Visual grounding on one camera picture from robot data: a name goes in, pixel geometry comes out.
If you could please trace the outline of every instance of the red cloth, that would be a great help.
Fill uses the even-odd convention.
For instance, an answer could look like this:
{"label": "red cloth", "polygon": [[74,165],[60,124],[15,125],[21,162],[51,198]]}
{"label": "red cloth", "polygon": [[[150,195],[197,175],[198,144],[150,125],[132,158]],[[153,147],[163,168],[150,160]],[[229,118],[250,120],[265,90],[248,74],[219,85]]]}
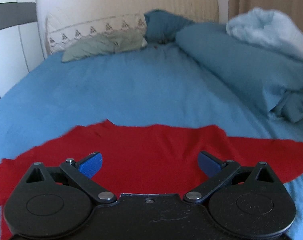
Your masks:
{"label": "red cloth", "polygon": [[[0,164],[0,205],[4,205],[20,178],[34,162],[58,166],[99,151],[101,170],[92,178],[116,195],[120,193],[179,193],[183,195],[206,180],[197,165],[205,150],[221,160],[243,166],[267,161],[282,182],[303,173],[303,143],[227,137],[217,126],[200,129],[163,125],[119,127],[109,121],[77,126],[66,135],[34,147],[15,160]],[[2,218],[2,240],[10,232]]]}

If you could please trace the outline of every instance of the blue bed sheet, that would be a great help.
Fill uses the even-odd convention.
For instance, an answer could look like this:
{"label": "blue bed sheet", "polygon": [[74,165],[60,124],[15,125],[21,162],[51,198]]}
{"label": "blue bed sheet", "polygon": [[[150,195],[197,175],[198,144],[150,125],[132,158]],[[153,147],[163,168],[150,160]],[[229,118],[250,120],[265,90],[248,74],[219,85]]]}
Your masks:
{"label": "blue bed sheet", "polygon": [[[248,107],[175,43],[61,63],[54,54],[0,100],[0,160],[75,125],[216,124],[229,136],[303,141],[303,122],[272,121]],[[289,235],[303,239],[303,175],[286,185],[299,209]]]}

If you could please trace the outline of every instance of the blue pillow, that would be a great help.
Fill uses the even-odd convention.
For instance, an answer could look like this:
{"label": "blue pillow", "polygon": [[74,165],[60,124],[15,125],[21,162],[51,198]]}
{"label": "blue pillow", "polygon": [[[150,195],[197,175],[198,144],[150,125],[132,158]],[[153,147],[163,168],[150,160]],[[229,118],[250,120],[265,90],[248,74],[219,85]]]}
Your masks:
{"label": "blue pillow", "polygon": [[184,28],[176,43],[268,116],[303,119],[303,62],[242,43],[215,23]]}
{"label": "blue pillow", "polygon": [[153,10],[145,14],[147,42],[168,43],[175,40],[176,33],[194,23],[182,16],[162,10]]}

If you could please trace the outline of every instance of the silver bolt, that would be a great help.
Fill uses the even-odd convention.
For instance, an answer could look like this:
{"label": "silver bolt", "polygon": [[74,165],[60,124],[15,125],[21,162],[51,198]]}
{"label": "silver bolt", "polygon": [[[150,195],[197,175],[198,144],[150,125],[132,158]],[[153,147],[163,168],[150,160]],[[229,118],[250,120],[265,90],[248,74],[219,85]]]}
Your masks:
{"label": "silver bolt", "polygon": [[105,191],[105,192],[101,192],[98,194],[98,198],[101,200],[111,200],[114,197],[114,194],[109,192],[109,191]]}
{"label": "silver bolt", "polygon": [[74,162],[74,159],[73,158],[68,158],[68,159],[66,159],[66,162],[69,163],[69,164],[72,164]]}
{"label": "silver bolt", "polygon": [[192,192],[188,192],[186,194],[186,197],[190,200],[199,200],[199,199],[201,199],[202,196],[199,192],[192,191]]}

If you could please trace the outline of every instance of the gray stripe panel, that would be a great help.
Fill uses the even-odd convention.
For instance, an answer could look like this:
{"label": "gray stripe panel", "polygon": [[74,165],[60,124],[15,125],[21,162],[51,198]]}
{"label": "gray stripe panel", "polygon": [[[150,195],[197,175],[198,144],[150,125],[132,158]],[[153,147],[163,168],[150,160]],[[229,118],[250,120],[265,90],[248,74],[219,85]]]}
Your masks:
{"label": "gray stripe panel", "polygon": [[0,3],[0,30],[36,21],[36,3]]}

